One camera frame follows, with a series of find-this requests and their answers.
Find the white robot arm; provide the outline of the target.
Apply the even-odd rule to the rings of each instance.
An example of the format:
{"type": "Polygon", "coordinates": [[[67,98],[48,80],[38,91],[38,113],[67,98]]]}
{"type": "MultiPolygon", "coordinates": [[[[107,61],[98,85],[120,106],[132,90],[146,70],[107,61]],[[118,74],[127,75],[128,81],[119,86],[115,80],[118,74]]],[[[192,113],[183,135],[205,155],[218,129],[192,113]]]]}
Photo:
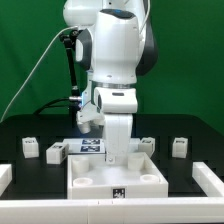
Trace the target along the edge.
{"type": "Polygon", "coordinates": [[[158,58],[149,14],[150,0],[66,0],[63,8],[76,32],[75,61],[88,74],[77,125],[83,133],[103,128],[109,164],[129,150],[137,77],[158,58]]]}

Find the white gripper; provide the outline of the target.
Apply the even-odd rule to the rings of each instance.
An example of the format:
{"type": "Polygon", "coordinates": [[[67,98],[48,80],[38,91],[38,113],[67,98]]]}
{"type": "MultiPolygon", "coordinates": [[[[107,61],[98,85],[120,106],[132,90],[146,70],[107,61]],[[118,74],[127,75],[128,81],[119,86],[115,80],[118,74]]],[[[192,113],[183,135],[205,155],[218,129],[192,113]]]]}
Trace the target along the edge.
{"type": "Polygon", "coordinates": [[[103,140],[106,151],[106,162],[115,164],[129,148],[133,116],[131,114],[106,114],[104,116],[103,140]]]}

